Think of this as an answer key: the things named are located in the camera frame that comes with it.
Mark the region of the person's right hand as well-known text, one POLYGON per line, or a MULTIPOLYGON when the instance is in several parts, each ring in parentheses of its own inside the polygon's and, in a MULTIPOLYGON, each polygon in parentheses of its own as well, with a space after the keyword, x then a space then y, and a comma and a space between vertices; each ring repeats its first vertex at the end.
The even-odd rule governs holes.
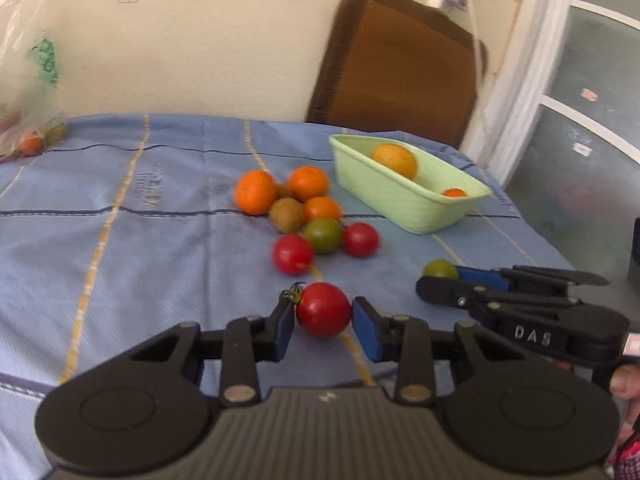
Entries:
POLYGON ((627 401, 610 465, 615 479, 639 478, 639 365, 623 365, 610 382, 615 399, 627 401))

